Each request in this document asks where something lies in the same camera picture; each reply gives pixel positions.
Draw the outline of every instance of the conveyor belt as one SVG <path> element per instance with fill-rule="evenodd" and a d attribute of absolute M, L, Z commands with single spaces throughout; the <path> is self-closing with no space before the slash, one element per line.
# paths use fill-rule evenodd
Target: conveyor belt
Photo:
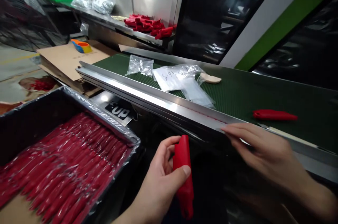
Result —
<path fill-rule="evenodd" d="M 128 55 L 116 54 L 94 65 L 125 75 L 128 64 Z M 154 68 L 164 65 L 173 64 L 155 60 Z M 201 85 L 215 101 L 217 111 L 251 123 L 257 122 L 252 117 L 252 111 L 257 109 L 274 109 L 295 114 L 299 118 L 295 122 L 263 123 L 338 152 L 338 105 L 331 101 L 337 95 L 336 91 L 227 68 L 204 70 L 223 79 L 216 85 Z M 157 82 L 140 73 L 127 77 L 159 89 Z M 181 91 L 171 93 L 183 98 Z"/>

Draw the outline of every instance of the stack of red handles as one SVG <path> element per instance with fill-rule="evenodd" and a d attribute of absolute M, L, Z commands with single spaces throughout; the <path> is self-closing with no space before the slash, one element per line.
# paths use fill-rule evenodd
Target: stack of red handles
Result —
<path fill-rule="evenodd" d="M 80 223 L 128 149 L 112 131 L 80 113 L 1 170 L 0 207 L 21 191 L 43 223 Z"/>

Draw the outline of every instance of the finger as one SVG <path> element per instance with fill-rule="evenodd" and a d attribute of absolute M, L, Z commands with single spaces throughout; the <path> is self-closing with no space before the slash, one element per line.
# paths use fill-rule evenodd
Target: finger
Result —
<path fill-rule="evenodd" d="M 174 164 L 173 164 L 173 159 L 172 158 L 168 161 L 168 164 L 171 167 L 171 170 L 173 170 Z"/>
<path fill-rule="evenodd" d="M 251 124 L 251 123 L 235 123 L 235 124 L 229 124 L 227 126 L 247 130 L 248 132 L 251 132 L 258 137 L 263 136 L 265 132 L 264 129 L 262 129 L 261 127 Z"/>
<path fill-rule="evenodd" d="M 154 159 L 165 157 L 168 147 L 171 146 L 172 144 L 179 142 L 180 138 L 181 136 L 171 136 L 169 138 L 162 140 L 157 148 Z"/>
<path fill-rule="evenodd" d="M 253 147 L 260 148 L 263 145 L 262 140 L 257 135 L 245 129 L 240 129 L 229 125 L 221 129 L 227 134 L 231 134 L 236 138 L 243 139 L 245 142 L 249 143 Z"/>
<path fill-rule="evenodd" d="M 170 156 L 175 152 L 175 145 L 171 145 L 167 148 L 167 153 L 165 155 L 165 160 L 168 161 Z"/>
<path fill-rule="evenodd" d="M 190 174 L 191 168 L 188 165 L 183 165 L 182 167 L 174 170 L 171 174 L 166 176 L 167 190 L 170 193 L 175 194 L 177 190 L 184 184 Z"/>
<path fill-rule="evenodd" d="M 181 136 L 171 136 L 169 138 L 162 140 L 160 145 L 164 145 L 166 148 L 168 148 L 172 144 L 178 143 L 180 141 L 180 138 Z"/>
<path fill-rule="evenodd" d="M 257 169 L 259 165 L 259 160 L 252 152 L 250 152 L 245 144 L 240 141 L 240 139 L 232 135 L 229 135 L 229 139 L 231 141 L 231 145 L 237 150 L 237 152 L 240 154 L 246 164 L 254 169 Z"/>

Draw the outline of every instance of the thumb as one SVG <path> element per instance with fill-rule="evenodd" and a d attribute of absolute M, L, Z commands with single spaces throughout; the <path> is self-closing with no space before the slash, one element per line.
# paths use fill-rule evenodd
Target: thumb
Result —
<path fill-rule="evenodd" d="M 191 168 L 188 165 L 183 165 L 182 167 L 174 170 L 171 174 L 167 175 L 167 189 L 175 194 L 177 190 L 184 184 L 190 174 Z"/>

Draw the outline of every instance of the blue and orange object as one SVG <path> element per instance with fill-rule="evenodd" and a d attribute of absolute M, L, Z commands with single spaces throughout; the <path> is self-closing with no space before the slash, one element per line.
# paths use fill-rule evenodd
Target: blue and orange object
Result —
<path fill-rule="evenodd" d="M 71 39 L 71 42 L 74 44 L 76 50 L 81 53 L 89 53 L 92 52 L 92 48 L 88 43 L 81 42 L 76 39 Z"/>

